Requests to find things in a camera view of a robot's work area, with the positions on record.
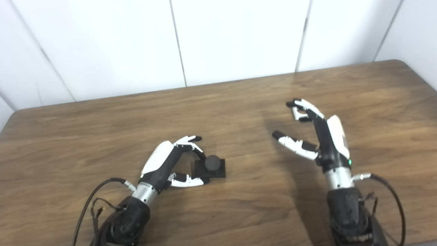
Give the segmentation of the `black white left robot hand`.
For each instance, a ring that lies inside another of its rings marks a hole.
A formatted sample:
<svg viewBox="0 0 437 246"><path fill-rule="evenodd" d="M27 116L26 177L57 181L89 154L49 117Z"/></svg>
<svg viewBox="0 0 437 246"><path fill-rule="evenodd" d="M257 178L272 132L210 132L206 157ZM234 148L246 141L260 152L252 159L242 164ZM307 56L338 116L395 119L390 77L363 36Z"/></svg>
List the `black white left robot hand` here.
<svg viewBox="0 0 437 246"><path fill-rule="evenodd" d="M206 160L206 155L195 143L202 140L201 136L184 136L172 143L164 141L159 144L144 165L139 183L146 183L158 193L172 187L195 187L209 184L208 177L192 177L189 174L173 172L182 154L192 151L200 160Z"/></svg>

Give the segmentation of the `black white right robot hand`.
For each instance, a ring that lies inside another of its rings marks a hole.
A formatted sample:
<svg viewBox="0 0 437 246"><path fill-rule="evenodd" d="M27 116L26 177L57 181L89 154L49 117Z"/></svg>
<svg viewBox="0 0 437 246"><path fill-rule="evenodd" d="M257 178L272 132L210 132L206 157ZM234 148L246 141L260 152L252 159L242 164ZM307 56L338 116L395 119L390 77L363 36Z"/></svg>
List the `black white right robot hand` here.
<svg viewBox="0 0 437 246"><path fill-rule="evenodd" d="M309 160L316 161L324 173L336 168L351 169L351 159L345 132L340 118L333 115L326 118L312 103L295 98L286 102L295 120L314 125L318 144L298 140L281 131L274 131L272 137L293 153Z"/></svg>

